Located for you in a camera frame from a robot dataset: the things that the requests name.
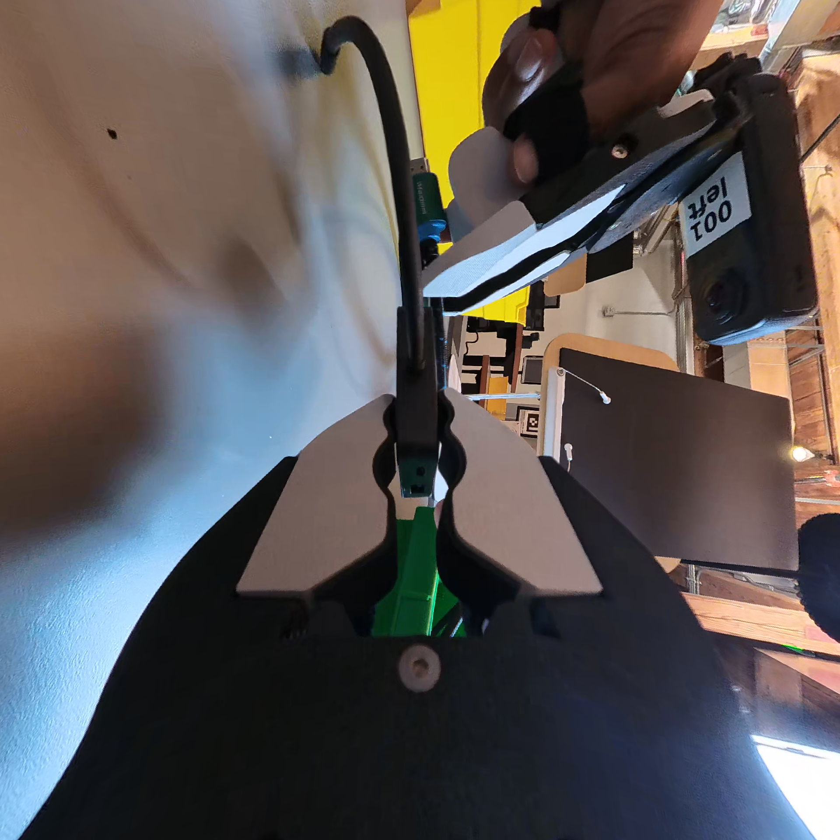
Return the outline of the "black hdmi switch with cable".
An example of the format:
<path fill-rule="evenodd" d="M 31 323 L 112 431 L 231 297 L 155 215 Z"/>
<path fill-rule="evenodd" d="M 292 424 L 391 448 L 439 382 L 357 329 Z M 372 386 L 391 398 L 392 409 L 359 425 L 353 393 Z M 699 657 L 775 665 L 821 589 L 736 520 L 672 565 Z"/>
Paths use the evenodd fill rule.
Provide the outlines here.
<path fill-rule="evenodd" d="M 396 82 L 384 48 L 361 18 L 345 16 L 322 35 L 318 65 L 333 73 L 341 48 L 354 46 L 374 89 L 390 169 L 397 228 L 402 304 L 397 310 L 394 407 L 395 460 L 404 498 L 431 497 L 438 471 L 438 393 L 443 383 L 445 336 L 440 304 L 422 295 L 422 251 L 417 231 L 410 151 Z"/>

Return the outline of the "green plastic bin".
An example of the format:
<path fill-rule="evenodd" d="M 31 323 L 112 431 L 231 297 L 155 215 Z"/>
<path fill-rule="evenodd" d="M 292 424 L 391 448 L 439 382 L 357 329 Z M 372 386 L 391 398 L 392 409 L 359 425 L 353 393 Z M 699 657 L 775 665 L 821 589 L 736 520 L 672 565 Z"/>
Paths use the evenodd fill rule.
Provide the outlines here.
<path fill-rule="evenodd" d="M 373 637 L 464 637 L 463 609 L 438 574 L 435 510 L 398 520 L 397 578 L 374 613 Z"/>

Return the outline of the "braided hdmi cable green plugs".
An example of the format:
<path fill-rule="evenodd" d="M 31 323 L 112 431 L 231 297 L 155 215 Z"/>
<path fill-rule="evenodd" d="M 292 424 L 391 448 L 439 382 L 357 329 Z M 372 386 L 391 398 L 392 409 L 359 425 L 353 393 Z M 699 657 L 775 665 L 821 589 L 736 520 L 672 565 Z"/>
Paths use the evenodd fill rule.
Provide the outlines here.
<path fill-rule="evenodd" d="M 429 169 L 427 158 L 410 161 L 413 180 L 416 237 L 421 267 L 425 269 L 438 256 L 441 244 L 450 244 L 448 217 L 439 189 L 438 178 Z"/>

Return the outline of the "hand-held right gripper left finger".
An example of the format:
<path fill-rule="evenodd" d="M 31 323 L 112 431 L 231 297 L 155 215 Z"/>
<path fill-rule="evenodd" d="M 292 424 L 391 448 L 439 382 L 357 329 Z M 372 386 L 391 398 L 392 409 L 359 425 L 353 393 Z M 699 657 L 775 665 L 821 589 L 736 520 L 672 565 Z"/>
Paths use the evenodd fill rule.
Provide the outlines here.
<path fill-rule="evenodd" d="M 247 596 L 378 603 L 397 575 L 393 395 L 380 395 L 297 457 L 237 583 Z"/>

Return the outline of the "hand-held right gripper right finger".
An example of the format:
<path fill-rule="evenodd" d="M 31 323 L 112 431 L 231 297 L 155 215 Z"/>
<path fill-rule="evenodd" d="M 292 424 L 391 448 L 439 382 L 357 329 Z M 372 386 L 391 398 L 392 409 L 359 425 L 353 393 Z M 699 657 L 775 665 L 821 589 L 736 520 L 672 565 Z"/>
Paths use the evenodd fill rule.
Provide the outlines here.
<path fill-rule="evenodd" d="M 602 583 L 535 451 L 452 388 L 438 397 L 447 491 L 437 570 L 469 607 L 520 596 L 599 595 Z"/>

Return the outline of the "yellow plastic bin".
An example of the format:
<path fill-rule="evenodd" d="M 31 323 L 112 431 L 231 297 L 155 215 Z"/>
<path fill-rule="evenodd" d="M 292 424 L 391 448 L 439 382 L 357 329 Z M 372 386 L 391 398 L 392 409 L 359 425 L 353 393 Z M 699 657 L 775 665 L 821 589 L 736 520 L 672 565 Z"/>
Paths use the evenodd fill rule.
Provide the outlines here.
<path fill-rule="evenodd" d="M 529 20 L 531 11 L 541 11 L 539 2 L 437 2 L 431 12 L 409 17 L 424 148 L 430 171 L 444 177 L 438 183 L 452 245 L 517 201 L 506 198 L 510 143 L 486 127 L 482 92 L 503 36 L 519 18 Z M 498 299 L 509 301 L 530 287 Z M 464 313 L 500 321 L 487 312 L 498 299 Z M 430 301 L 444 313 L 443 297 Z"/>

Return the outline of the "person's left hand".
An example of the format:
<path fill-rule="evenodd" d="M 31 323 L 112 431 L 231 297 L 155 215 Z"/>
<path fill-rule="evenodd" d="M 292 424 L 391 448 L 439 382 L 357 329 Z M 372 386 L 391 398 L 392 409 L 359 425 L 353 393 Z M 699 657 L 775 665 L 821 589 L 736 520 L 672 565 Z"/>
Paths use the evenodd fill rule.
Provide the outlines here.
<path fill-rule="evenodd" d="M 535 27 L 509 27 L 482 92 L 486 126 L 518 128 L 517 187 L 567 170 L 652 107 L 665 105 L 718 14 L 715 1 L 550 2 Z"/>

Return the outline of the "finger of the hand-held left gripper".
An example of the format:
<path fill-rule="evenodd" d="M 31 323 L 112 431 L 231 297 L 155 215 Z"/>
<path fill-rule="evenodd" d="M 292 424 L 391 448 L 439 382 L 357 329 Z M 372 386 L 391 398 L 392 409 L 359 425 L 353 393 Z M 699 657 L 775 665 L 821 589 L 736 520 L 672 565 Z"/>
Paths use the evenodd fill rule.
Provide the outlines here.
<path fill-rule="evenodd" d="M 444 297 L 444 313 L 464 313 L 528 287 L 555 270 L 587 256 L 585 249 L 542 249 L 461 295 Z"/>
<path fill-rule="evenodd" d="M 427 298 L 461 295 L 542 249 L 582 249 L 566 240 L 602 214 L 620 195 L 622 185 L 588 196 L 545 224 L 538 224 L 523 200 L 510 202 L 470 231 L 423 271 Z"/>

